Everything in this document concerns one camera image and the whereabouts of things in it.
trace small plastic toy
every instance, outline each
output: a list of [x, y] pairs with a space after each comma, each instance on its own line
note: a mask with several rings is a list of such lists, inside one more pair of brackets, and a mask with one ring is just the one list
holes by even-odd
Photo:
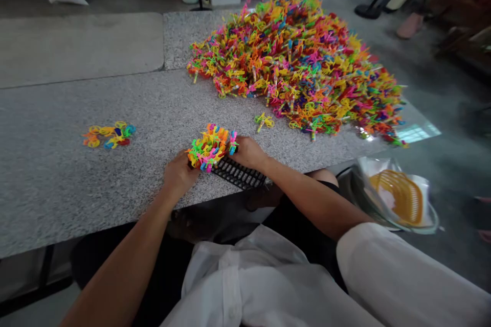
[[237, 150], [237, 146], [239, 145], [239, 143], [235, 141], [236, 138], [237, 138], [237, 132], [235, 130], [232, 130], [230, 132], [230, 143], [229, 143], [229, 154], [231, 156], [234, 155], [235, 151]]
[[273, 128], [275, 125], [275, 122], [271, 118], [271, 116], [265, 116], [264, 112], [261, 115], [258, 115], [254, 118], [254, 121], [256, 124], [259, 124], [259, 128], [257, 128], [257, 132], [259, 133], [261, 131], [261, 128], [263, 125], [266, 125], [268, 128]]
[[[406, 146], [394, 130], [403, 86], [369, 53], [346, 22], [319, 0], [270, 0], [244, 6], [202, 43], [188, 72], [212, 79], [220, 98], [265, 97], [277, 118], [310, 133], [336, 135], [343, 123]], [[260, 127], [266, 124], [259, 122]]]
[[[208, 173], [225, 156], [229, 131], [215, 124], [208, 124], [207, 131], [202, 132], [203, 138], [193, 140], [192, 147], [187, 150], [191, 166]], [[234, 154], [238, 143], [235, 141], [237, 132], [232, 131], [229, 153]]]
[[126, 124], [124, 121], [115, 122], [113, 127], [92, 125], [88, 129], [88, 133], [82, 135], [86, 138], [83, 141], [83, 145], [96, 148], [101, 144], [98, 136], [103, 135], [105, 137], [111, 137], [104, 142], [104, 148], [114, 149], [117, 146], [127, 146], [130, 144], [129, 137], [135, 132], [136, 128], [133, 125]]

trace person's left hand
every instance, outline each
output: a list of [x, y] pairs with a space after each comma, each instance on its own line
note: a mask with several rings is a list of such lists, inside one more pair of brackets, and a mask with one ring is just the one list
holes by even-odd
[[175, 201], [185, 195], [198, 179], [200, 170], [190, 169], [188, 162], [186, 150], [182, 150], [165, 167], [163, 190]]

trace pole base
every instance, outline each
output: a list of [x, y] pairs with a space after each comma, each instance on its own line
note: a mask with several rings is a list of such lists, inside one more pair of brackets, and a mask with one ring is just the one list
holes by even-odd
[[358, 5], [354, 9], [354, 12], [356, 13], [356, 15], [367, 19], [377, 19], [378, 17], [380, 17], [381, 14], [380, 8], [370, 8], [368, 5]]
[[190, 11], [204, 11], [204, 10], [212, 11], [212, 9], [210, 9], [210, 8], [194, 8], [194, 9], [191, 9]]

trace yellow plastic basket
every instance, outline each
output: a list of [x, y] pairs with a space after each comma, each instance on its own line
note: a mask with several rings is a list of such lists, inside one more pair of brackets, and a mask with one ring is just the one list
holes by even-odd
[[423, 196], [419, 187], [402, 172], [383, 170], [370, 178], [372, 186], [380, 188], [394, 197], [392, 211], [404, 223], [417, 226], [423, 218]]

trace person's hand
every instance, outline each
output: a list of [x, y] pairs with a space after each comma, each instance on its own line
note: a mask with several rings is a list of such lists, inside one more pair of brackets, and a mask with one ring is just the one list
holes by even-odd
[[269, 157], [256, 141], [251, 137], [240, 135], [235, 141], [239, 143], [237, 151], [229, 157], [242, 166], [262, 172]]
[[200, 170], [189, 168], [188, 162], [186, 150], [182, 150], [165, 167], [162, 190], [175, 201], [185, 195], [198, 179]]

